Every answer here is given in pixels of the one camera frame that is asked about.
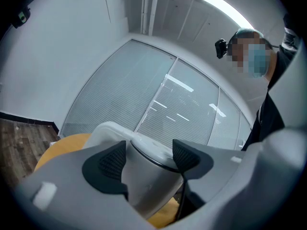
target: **ceiling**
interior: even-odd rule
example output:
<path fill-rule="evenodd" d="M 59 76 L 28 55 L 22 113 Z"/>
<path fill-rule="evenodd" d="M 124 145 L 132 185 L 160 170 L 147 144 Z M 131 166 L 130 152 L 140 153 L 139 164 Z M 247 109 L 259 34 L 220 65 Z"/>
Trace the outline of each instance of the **ceiling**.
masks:
<path fill-rule="evenodd" d="M 271 44 L 282 42 L 285 11 L 277 0 L 225 0 L 238 10 L 252 26 L 261 31 Z M 256 113 L 267 91 L 265 79 L 250 79 L 238 74 L 226 58 L 216 57 L 214 43 L 230 37 L 239 26 L 223 12 L 203 0 L 158 0 L 153 36 L 180 44 L 217 69 L 241 94 L 253 113 Z M 130 31 L 139 32 L 142 0 L 130 0 Z"/>

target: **person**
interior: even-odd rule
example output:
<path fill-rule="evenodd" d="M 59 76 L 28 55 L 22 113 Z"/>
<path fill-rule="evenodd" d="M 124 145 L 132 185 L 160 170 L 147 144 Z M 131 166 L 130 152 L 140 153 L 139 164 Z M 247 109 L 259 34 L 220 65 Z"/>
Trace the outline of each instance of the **person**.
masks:
<path fill-rule="evenodd" d="M 262 33 L 253 29 L 239 29 L 228 43 L 227 58 L 237 64 L 239 71 L 246 72 L 250 77 L 265 77 L 269 82 L 268 91 L 285 72 L 297 51 L 299 37 L 288 14 L 284 16 L 283 22 L 285 35 L 278 52 L 273 50 Z M 267 93 L 242 150 L 246 151 L 250 144 L 263 141 L 269 134 L 283 127 L 283 120 Z"/>

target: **neck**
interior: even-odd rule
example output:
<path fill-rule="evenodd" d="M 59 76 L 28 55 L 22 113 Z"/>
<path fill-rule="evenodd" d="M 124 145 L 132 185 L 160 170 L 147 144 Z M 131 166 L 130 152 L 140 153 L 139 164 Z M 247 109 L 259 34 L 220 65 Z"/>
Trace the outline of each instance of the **neck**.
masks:
<path fill-rule="evenodd" d="M 272 79 L 272 76 L 275 72 L 275 68 L 276 68 L 276 63 L 277 63 L 277 54 L 271 50 L 271 61 L 270 61 L 270 66 L 268 69 L 267 74 L 265 75 L 265 78 L 270 82 Z"/>

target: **fluorescent light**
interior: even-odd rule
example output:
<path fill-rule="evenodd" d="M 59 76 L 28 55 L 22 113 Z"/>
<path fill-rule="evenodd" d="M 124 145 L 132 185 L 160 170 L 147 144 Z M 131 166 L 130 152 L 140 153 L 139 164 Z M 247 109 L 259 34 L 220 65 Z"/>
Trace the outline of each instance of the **fluorescent light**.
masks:
<path fill-rule="evenodd" d="M 234 7 L 225 2 L 224 0 L 205 0 L 206 2 L 212 4 L 214 7 L 218 8 L 225 14 L 227 14 L 231 19 L 233 19 L 240 27 L 251 28 L 252 25 L 240 14 Z"/>
<path fill-rule="evenodd" d="M 221 110 L 219 108 L 216 108 L 216 105 L 214 105 L 213 103 L 209 105 L 210 107 L 212 107 L 215 111 L 217 111 L 217 113 L 222 116 L 222 117 L 226 117 L 226 115 L 221 112 Z"/>
<path fill-rule="evenodd" d="M 179 117 L 182 117 L 183 119 L 189 121 L 187 118 L 185 118 L 184 116 L 181 116 L 180 114 L 177 114 Z"/>
<path fill-rule="evenodd" d="M 176 120 L 174 120 L 174 119 L 172 119 L 172 118 L 170 118 L 170 117 L 168 117 L 168 116 L 166 116 L 167 118 L 169 118 L 169 119 L 171 119 L 171 120 L 173 120 L 174 122 L 176 122 Z"/>
<path fill-rule="evenodd" d="M 186 84 L 184 84 L 183 82 L 179 81 L 178 79 L 175 79 L 174 77 L 170 76 L 169 74 L 166 75 L 167 79 L 170 79 L 171 81 L 175 82 L 176 84 L 180 85 L 181 87 L 185 88 L 186 90 L 193 92 L 194 90 L 187 86 Z"/>
<path fill-rule="evenodd" d="M 161 106 L 164 107 L 164 108 L 167 108 L 167 106 L 162 105 L 160 102 L 156 102 L 156 103 L 159 104 L 159 105 L 161 105 Z"/>

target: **wooden table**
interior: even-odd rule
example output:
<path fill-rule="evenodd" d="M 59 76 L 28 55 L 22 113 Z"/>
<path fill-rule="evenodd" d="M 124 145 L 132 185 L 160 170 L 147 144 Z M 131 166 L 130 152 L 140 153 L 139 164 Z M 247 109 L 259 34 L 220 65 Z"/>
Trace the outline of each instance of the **wooden table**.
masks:
<path fill-rule="evenodd" d="M 57 141 L 45 151 L 38 161 L 34 171 L 56 156 L 80 150 L 90 135 L 91 134 L 72 135 Z M 177 201 L 174 198 L 171 198 L 166 205 L 164 205 L 157 213 L 148 219 L 148 222 L 150 222 L 156 228 L 163 228 L 174 221 L 178 207 L 179 204 Z"/>

